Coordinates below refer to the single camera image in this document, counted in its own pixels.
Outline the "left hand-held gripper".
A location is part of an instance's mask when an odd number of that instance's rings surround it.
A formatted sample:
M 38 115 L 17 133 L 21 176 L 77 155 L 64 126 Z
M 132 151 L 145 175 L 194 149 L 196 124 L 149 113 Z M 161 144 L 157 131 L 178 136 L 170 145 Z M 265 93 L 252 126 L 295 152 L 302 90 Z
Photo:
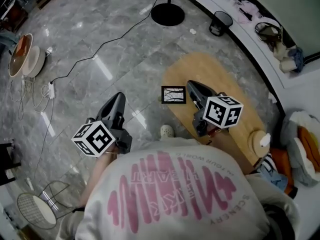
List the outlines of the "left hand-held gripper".
M 116 93 L 98 111 L 96 121 L 83 124 L 77 130 L 71 140 L 84 155 L 100 157 L 112 145 L 115 145 L 121 154 L 130 152 L 130 134 L 121 126 L 111 126 L 112 122 L 119 123 L 123 118 L 125 104 L 125 95 L 122 92 Z

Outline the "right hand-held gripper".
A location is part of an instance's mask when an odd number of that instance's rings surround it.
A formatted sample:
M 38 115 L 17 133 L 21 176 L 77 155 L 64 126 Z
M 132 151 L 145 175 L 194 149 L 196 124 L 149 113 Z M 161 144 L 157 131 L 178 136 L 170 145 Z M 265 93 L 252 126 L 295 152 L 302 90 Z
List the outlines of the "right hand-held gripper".
M 236 126 L 244 105 L 232 96 L 216 96 L 216 92 L 197 81 L 188 81 L 187 92 L 198 111 L 194 114 L 192 125 L 199 137 L 207 134 L 208 124 L 219 129 Z

